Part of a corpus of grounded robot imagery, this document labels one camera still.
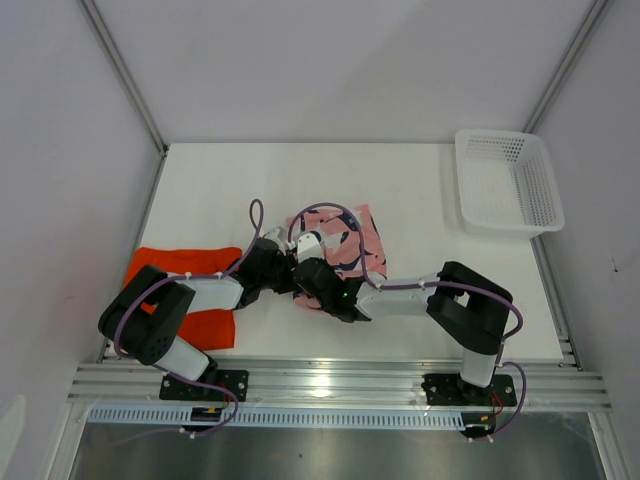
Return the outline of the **pink patterned shorts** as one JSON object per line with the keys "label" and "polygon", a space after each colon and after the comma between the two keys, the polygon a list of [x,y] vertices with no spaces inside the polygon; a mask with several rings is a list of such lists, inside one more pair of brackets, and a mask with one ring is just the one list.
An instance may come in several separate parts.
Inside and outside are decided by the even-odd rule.
{"label": "pink patterned shorts", "polygon": [[[378,229],[368,204],[350,207],[364,239],[365,266],[371,278],[387,278],[387,260]],[[342,279],[363,276],[360,237],[353,218],[338,207],[323,205],[308,209],[294,221],[285,223],[292,237],[313,233],[324,245],[325,259]]]}

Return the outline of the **orange shorts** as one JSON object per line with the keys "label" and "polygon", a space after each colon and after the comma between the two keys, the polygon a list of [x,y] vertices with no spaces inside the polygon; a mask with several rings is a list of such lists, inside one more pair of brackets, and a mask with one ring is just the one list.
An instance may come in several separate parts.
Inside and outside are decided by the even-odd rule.
{"label": "orange shorts", "polygon": [[[129,264],[124,284],[133,279],[146,266],[155,266],[169,274],[210,274],[224,271],[241,257],[237,247],[215,250],[178,249],[159,250],[141,247]],[[235,344],[234,315],[229,310],[206,310],[186,315],[178,336],[203,350],[231,349]]]}

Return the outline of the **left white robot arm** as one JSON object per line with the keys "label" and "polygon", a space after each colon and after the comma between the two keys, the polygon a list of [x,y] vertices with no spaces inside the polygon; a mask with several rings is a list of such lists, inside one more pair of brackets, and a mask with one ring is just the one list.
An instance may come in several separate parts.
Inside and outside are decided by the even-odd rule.
{"label": "left white robot arm", "polygon": [[142,247],[98,330],[120,355],[178,374],[192,398],[207,399],[217,387],[208,351],[234,347],[235,312],[263,291],[294,290],[294,261],[268,238],[247,250]]}

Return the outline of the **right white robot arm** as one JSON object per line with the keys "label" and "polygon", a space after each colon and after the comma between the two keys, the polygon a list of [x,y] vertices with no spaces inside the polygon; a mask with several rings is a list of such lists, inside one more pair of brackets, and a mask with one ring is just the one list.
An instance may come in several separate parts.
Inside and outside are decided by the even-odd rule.
{"label": "right white robot arm", "polygon": [[433,276],[404,283],[366,275],[341,278],[326,261],[310,258],[293,269],[293,281],[343,322],[433,319],[463,348],[456,389],[472,404],[491,394],[504,342],[523,324],[507,290],[455,261]]}

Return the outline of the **white plastic basket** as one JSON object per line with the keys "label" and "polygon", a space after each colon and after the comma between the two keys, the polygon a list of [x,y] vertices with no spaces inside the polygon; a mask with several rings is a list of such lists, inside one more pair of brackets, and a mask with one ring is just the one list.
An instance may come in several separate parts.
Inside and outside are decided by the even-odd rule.
{"label": "white plastic basket", "polygon": [[455,135],[455,165],[467,232],[529,240],[565,226],[549,152],[540,137],[463,129]]}

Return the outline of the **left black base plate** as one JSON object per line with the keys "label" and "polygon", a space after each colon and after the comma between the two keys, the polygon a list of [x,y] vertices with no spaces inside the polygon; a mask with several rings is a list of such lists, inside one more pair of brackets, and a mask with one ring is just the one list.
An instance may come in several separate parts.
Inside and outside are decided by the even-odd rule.
{"label": "left black base plate", "polygon": [[244,402],[248,386],[247,370],[209,368],[197,380],[184,380],[169,373],[161,382],[159,398],[191,402],[232,402],[236,398]]}

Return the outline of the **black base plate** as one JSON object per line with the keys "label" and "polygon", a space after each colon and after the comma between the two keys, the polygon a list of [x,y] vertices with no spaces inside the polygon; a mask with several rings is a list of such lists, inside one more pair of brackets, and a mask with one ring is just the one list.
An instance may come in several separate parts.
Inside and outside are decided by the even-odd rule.
{"label": "black base plate", "polygon": [[518,403],[514,382],[509,375],[494,375],[487,387],[478,387],[462,380],[459,374],[428,373],[422,377],[427,403],[432,406],[515,407]]}
{"label": "black base plate", "polygon": [[169,373],[161,382],[159,398],[191,402],[232,402],[236,398],[244,402],[248,386],[247,370],[209,368],[197,380],[184,380]]}

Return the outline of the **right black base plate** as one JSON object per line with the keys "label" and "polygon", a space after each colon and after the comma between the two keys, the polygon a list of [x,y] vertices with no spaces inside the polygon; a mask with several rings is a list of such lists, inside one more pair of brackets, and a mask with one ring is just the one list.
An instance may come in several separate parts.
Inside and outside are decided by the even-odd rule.
{"label": "right black base plate", "polygon": [[518,403],[514,382],[509,375],[494,375],[487,387],[478,387],[462,380],[459,374],[428,373],[422,377],[427,403],[432,406],[515,407]]}

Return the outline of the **aluminium mounting rail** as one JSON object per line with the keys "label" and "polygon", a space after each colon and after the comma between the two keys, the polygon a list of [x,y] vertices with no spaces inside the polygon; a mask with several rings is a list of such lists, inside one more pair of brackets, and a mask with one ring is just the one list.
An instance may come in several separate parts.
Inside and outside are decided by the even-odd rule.
{"label": "aluminium mounting rail", "polygon": [[[452,373],[457,362],[365,362],[331,359],[268,360],[224,358],[219,366],[249,373],[246,406],[282,408],[382,408],[408,410],[425,404],[427,373]],[[603,377],[574,366],[505,366],[524,394],[527,412],[609,412]],[[159,403],[160,371],[129,360],[108,358],[77,367],[70,403]]]}

